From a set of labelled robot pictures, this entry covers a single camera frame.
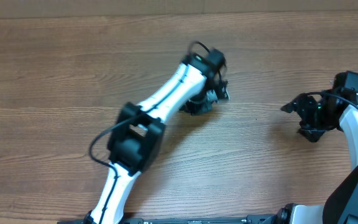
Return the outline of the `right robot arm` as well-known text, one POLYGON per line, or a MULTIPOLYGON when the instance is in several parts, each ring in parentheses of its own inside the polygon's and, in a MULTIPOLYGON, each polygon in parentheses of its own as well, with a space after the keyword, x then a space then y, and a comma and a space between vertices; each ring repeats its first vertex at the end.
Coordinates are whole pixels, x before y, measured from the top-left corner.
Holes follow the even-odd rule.
POLYGON ((270 223, 358 223, 358 73, 346 71, 334 77, 332 88, 301 93, 281 108, 300 117, 298 133, 309 142, 337 129, 344 133, 351 173, 322 205, 289 203, 270 223))

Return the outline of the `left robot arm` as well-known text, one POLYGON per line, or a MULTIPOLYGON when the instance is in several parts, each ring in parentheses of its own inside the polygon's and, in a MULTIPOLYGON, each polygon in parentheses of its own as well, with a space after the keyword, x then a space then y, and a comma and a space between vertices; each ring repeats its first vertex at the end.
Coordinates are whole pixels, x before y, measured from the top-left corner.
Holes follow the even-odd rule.
POLYGON ((108 168, 108 176, 97 206, 84 223, 120 223, 124 206, 137 178, 153 163, 160 149, 167 121, 177 112, 201 115, 213 104, 228 100, 224 54, 211 49, 205 57, 188 51, 175 74, 159 90, 139 104, 126 103, 114 126, 96 136, 94 146, 110 135, 107 162, 93 160, 108 168))

